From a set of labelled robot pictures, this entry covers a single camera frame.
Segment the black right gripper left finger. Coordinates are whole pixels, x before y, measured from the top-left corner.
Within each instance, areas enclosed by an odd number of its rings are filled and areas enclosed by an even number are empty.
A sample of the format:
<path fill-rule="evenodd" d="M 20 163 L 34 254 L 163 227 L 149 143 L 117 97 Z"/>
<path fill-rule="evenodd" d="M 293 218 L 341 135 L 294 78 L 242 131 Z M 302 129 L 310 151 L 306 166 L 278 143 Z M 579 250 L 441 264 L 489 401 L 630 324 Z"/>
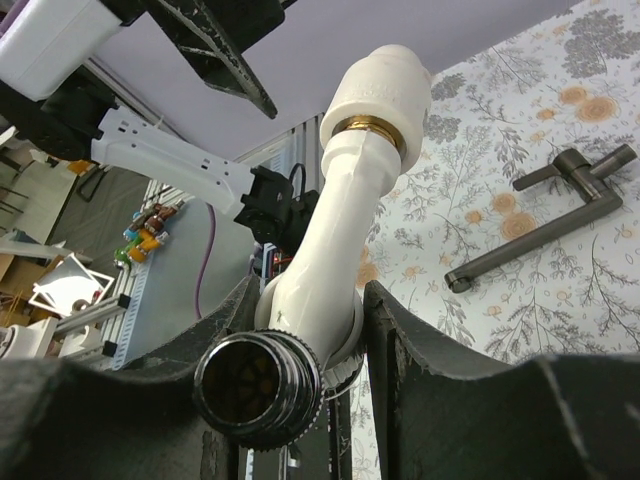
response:
<path fill-rule="evenodd" d="M 249 327 L 260 281 L 118 371 L 64 359 L 1 363 L 4 479 L 236 479 L 237 445 L 194 404 L 194 375 L 224 335 Z"/>

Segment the white pipe fitting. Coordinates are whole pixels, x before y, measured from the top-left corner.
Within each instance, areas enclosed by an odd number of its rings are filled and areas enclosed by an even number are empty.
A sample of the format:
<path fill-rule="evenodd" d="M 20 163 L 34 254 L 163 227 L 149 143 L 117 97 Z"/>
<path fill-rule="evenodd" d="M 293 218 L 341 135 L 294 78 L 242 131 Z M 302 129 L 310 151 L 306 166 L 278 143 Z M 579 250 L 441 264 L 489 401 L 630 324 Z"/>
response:
<path fill-rule="evenodd" d="M 400 172 L 417 162 L 423 122 L 431 107 L 432 79 L 419 57 L 403 45 L 384 45 L 344 74 L 319 129 L 321 145 L 358 117 L 371 117 L 392 134 L 400 150 Z"/>

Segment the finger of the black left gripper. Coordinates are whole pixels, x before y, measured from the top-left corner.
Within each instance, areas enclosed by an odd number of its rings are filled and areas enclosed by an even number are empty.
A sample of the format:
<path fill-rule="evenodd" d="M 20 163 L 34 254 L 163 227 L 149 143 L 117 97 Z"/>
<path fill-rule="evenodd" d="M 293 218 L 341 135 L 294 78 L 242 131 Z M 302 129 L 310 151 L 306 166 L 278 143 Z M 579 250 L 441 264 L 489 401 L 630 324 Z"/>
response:
<path fill-rule="evenodd" d="M 278 110 L 244 52 L 284 22 L 279 1 L 145 1 L 143 5 L 211 89 L 250 101 L 268 118 Z"/>

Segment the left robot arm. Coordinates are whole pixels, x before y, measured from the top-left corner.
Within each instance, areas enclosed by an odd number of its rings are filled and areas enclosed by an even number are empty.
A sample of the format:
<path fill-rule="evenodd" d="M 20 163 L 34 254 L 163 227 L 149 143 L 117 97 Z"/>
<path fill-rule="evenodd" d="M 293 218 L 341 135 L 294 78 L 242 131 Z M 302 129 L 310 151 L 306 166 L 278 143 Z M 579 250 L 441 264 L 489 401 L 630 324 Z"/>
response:
<path fill-rule="evenodd" d="M 284 1 L 5 1 L 1 114 L 20 138 L 60 160 L 116 166 L 211 205 L 283 250 L 299 246 L 315 203 L 264 167 L 219 158 L 152 127 L 118 103 L 85 63 L 149 15 L 204 84 L 277 109 L 244 59 L 285 18 Z"/>

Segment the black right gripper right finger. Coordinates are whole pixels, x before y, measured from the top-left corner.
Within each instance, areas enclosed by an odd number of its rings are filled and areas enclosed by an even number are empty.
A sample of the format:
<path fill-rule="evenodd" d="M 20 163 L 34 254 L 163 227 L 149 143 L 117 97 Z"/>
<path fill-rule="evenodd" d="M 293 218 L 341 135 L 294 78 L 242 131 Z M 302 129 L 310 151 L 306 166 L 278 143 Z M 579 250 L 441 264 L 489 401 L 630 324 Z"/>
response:
<path fill-rule="evenodd" d="M 635 479 L 639 358 L 509 365 L 453 340 L 380 283 L 364 335 L 386 479 Z"/>

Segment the white faucet with chrome knob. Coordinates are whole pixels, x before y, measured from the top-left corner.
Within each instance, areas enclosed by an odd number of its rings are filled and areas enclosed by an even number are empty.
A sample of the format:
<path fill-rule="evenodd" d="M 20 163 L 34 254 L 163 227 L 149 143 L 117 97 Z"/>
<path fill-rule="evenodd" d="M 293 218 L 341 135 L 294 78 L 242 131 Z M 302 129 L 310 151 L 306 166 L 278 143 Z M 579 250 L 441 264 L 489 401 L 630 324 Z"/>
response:
<path fill-rule="evenodd" d="M 195 372 L 203 418 L 245 448 L 298 440 L 362 368 L 360 255 L 401 160 L 381 135 L 348 130 L 328 142 L 323 161 L 325 185 L 303 241 L 263 291 L 255 330 L 218 341 Z"/>

